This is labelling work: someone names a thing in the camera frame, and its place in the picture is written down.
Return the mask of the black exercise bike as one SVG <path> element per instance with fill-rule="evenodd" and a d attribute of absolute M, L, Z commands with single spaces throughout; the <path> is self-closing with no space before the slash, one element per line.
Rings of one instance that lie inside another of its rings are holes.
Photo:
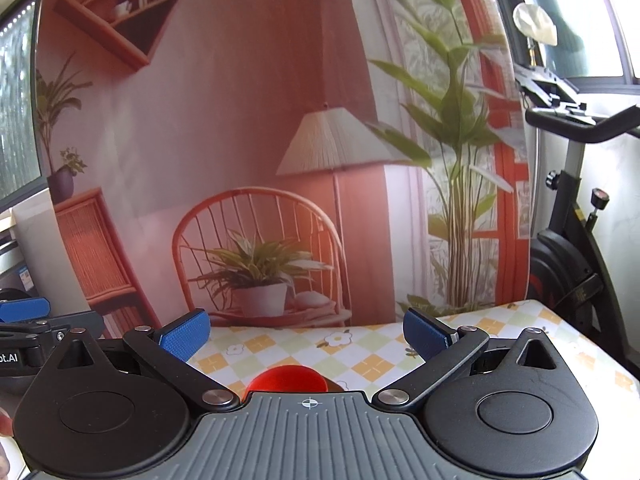
<path fill-rule="evenodd" d="M 546 177 L 555 199 L 548 226 L 530 243 L 527 297 L 554 311 L 637 377 L 639 352 L 628 342 L 620 303 L 593 236 L 598 213 L 608 206 L 610 196 L 593 188 L 590 214 L 582 212 L 577 197 L 585 147 L 623 134 L 636 138 L 639 107 L 608 117 L 589 114 L 577 89 L 537 62 L 538 44 L 558 44 L 558 31 L 548 13 L 538 4 L 522 2 L 514 8 L 512 20 L 529 47 L 530 64 L 515 66 L 521 92 L 533 104 L 525 111 L 525 120 L 568 141 L 563 169 Z"/>

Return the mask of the red bowl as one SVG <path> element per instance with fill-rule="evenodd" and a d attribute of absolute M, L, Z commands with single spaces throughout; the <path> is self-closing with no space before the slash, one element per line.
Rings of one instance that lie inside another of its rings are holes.
<path fill-rule="evenodd" d="M 246 387 L 245 394 L 253 392 L 274 393 L 326 393 L 328 385 L 324 377 L 303 365 L 281 365 L 257 375 Z"/>

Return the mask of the floral checkered tablecloth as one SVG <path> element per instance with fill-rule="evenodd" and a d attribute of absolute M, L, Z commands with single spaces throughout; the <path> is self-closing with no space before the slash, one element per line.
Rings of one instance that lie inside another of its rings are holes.
<path fill-rule="evenodd" d="M 514 338 L 528 326 L 551 339 L 595 408 L 637 403 L 639 384 L 593 342 L 539 302 L 447 316 L 451 326 L 475 325 L 490 336 Z M 346 390 L 372 394 L 422 363 L 399 323 L 322 328 L 214 327 L 189 363 L 236 391 L 267 368 L 300 364 Z"/>

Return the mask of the orange square plate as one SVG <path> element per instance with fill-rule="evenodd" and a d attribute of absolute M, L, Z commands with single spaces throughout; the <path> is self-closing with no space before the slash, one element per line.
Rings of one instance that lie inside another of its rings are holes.
<path fill-rule="evenodd" d="M 339 384 L 338 382 L 334 382 L 333 380 L 326 378 L 326 388 L 329 392 L 344 392 L 346 388 Z"/>

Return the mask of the printed room backdrop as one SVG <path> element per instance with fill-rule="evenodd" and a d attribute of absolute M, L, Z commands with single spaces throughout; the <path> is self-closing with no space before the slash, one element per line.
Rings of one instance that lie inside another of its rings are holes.
<path fill-rule="evenodd" d="M 494 0 L 41 0 L 37 120 L 81 309 L 118 335 L 522 300 Z"/>

